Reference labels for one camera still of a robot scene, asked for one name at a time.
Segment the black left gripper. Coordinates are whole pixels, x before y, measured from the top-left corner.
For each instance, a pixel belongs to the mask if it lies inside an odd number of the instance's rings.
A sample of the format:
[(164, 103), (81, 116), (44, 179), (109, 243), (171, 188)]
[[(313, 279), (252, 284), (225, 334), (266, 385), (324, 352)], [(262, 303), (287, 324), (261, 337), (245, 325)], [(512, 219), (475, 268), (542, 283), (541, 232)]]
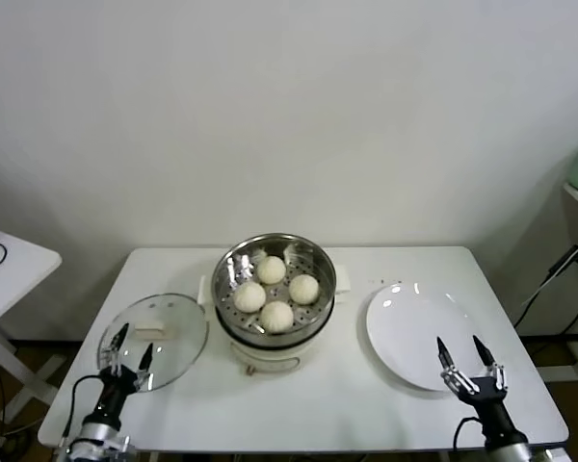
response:
[(92, 412), (83, 420), (83, 427), (92, 424), (105, 425), (112, 430), (121, 430), (120, 414), (127, 398), (146, 387), (151, 376), (154, 344), (149, 343), (133, 372), (121, 365), (120, 349), (127, 336), (130, 324), (125, 323), (112, 337), (110, 343), (99, 351), (99, 379), (102, 391)]

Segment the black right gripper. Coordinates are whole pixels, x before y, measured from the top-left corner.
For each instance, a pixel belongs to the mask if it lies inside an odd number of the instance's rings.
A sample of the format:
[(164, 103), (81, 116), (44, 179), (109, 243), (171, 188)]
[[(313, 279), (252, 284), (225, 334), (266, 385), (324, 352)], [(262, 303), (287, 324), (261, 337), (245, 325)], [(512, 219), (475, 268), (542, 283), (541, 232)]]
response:
[(464, 403), (475, 409), (481, 422), (486, 446), (527, 444), (526, 435), (514, 426), (504, 404), (508, 390), (505, 368), (495, 361), (486, 345), (473, 336), (478, 355), (486, 367), (486, 376), (471, 379), (457, 368), (442, 339), (437, 337), (436, 342), (442, 366), (440, 376), (455, 395), (464, 392)]

